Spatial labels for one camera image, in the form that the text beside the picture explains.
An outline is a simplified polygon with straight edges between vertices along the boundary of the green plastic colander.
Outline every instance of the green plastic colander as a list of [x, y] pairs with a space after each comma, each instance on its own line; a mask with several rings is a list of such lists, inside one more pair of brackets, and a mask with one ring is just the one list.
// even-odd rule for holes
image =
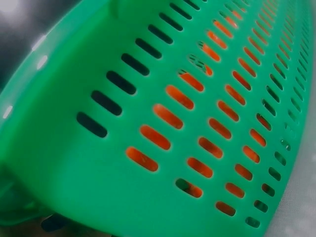
[[1, 223], [262, 236], [303, 133], [311, 20], [308, 0], [82, 0], [0, 95], [0, 201], [19, 192]]

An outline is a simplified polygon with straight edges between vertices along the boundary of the white surface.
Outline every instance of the white surface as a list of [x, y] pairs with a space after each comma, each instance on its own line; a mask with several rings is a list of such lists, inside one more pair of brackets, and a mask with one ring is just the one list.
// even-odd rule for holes
[[13, 12], [18, 5], [18, 0], [0, 0], [0, 11], [4, 13]]
[[[313, 4], [314, 12], [316, 12], [316, 0], [313, 1]], [[265, 237], [316, 237], [315, 48], [316, 45], [314, 47], [314, 74], [309, 113], [301, 148], [278, 211]]]

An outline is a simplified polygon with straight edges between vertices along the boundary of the green plastic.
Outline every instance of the green plastic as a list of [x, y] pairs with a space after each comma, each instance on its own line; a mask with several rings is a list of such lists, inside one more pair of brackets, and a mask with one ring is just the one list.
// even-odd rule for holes
[[[262, 236], [290, 176], [308, 110], [314, 41], [309, 2], [83, 0], [28, 56], [0, 95], [4, 167], [43, 206], [116, 236]], [[218, 22], [231, 38], [215, 27]], [[209, 30], [227, 48], [209, 38]], [[205, 44], [220, 61], [201, 49]], [[239, 83], [233, 71], [248, 85]], [[108, 80], [109, 72], [118, 73], [136, 92], [126, 82], [127, 92], [120, 89], [122, 84]], [[203, 90], [185, 82], [185, 73]], [[187, 99], [179, 103], [169, 96], [169, 85], [189, 97], [193, 108]], [[220, 101], [238, 119], [219, 109]], [[156, 104], [183, 125], [173, 127], [159, 118]], [[82, 113], [99, 126], [82, 126]], [[263, 126], [258, 114], [271, 127]], [[226, 130], [213, 129], [211, 118]], [[144, 125], [169, 141], [161, 144], [166, 150], [141, 134]], [[261, 145], [251, 136], [254, 131]], [[210, 145], [213, 154], [206, 151], [199, 145], [205, 145], [202, 137], [219, 149]], [[130, 147], [154, 160], [158, 166], [147, 168], [155, 171], [130, 159]], [[245, 154], [248, 148], [257, 154], [252, 159]], [[210, 178], [188, 165], [191, 157], [212, 170]], [[141, 161], [149, 162], [144, 156]], [[252, 177], [239, 175], [237, 164]], [[235, 188], [237, 196], [229, 192], [230, 183], [242, 190]]]

